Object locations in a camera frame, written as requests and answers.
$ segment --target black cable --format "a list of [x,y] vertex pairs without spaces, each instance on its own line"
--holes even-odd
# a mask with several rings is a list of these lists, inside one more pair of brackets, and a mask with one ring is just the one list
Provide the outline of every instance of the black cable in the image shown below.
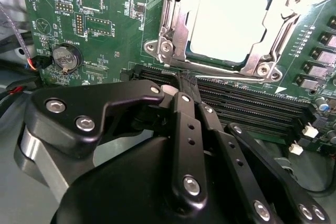
[[311,191],[308,189],[305,189],[312,197],[314,198],[323,198],[328,197],[331,194],[333,194],[336,190],[336,162],[334,164],[334,170],[332,172],[332,177],[329,186],[327,186],[322,191]]
[[[21,36],[26,45],[29,46],[34,43],[31,32],[28,31],[25,33],[21,33]],[[19,47],[21,47],[21,45],[15,35],[10,35],[7,38],[0,40],[0,54],[14,50]]]

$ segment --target screw hole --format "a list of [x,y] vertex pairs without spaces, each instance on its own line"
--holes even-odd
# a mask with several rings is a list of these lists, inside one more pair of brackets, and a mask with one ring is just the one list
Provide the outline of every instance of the screw hole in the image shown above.
[[272,74],[272,80],[278,80],[280,78],[280,75],[278,73]]
[[238,164],[239,166],[243,166],[243,165],[244,165],[244,163],[243,163],[242,161],[240,161],[239,159],[236,159],[236,162],[237,162],[237,164]]
[[196,144],[195,141],[192,140],[191,138],[188,138],[188,143],[189,143],[190,145],[195,145],[195,144]]
[[153,51],[154,50],[153,45],[151,45],[151,44],[147,45],[147,50],[148,51]]
[[229,146],[230,146],[232,149],[236,148],[236,146],[235,146],[233,143],[231,143],[231,142],[229,142]]

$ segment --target screw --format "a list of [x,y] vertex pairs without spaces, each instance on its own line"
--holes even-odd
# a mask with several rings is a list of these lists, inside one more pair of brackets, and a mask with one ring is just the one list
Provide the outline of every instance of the screw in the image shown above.
[[95,128],[94,124],[94,121],[88,116],[81,116],[76,120],[77,128],[86,132],[92,131]]
[[185,95],[182,96],[182,99],[186,102],[190,102],[190,99],[188,97],[186,97]]
[[267,64],[261,64],[259,65],[258,69],[257,69],[257,74],[260,76],[266,76],[268,74],[270,70],[269,65]]
[[160,93],[160,91],[156,88],[156,87],[151,87],[152,92],[154,92],[155,94]]
[[212,110],[209,106],[205,106],[205,109],[206,109],[206,111],[209,112],[209,113],[212,113],[212,112],[213,112],[213,110]]
[[254,209],[264,221],[269,221],[271,219],[269,211],[260,201],[256,200],[254,202]]
[[201,192],[201,189],[199,187],[200,185],[192,177],[185,177],[183,180],[183,185],[187,192],[193,196],[197,196]]
[[316,206],[313,206],[313,211],[315,212],[317,217],[319,217],[321,220],[325,220],[324,214]]
[[169,52],[172,50],[172,46],[170,45],[169,42],[165,41],[161,44],[161,50],[164,52]]
[[46,103],[47,110],[52,113],[61,113],[65,110],[65,104],[58,100],[50,100]]
[[241,133],[242,133],[242,130],[241,130],[241,128],[239,128],[238,126],[234,126],[233,128],[234,128],[234,129],[235,129],[235,131],[236,131],[236,132],[238,132],[239,134],[241,134]]
[[303,215],[308,219],[308,220],[312,220],[313,219],[313,215],[311,214],[311,212],[304,206],[304,205],[299,205],[299,208],[301,210],[301,212],[303,213]]

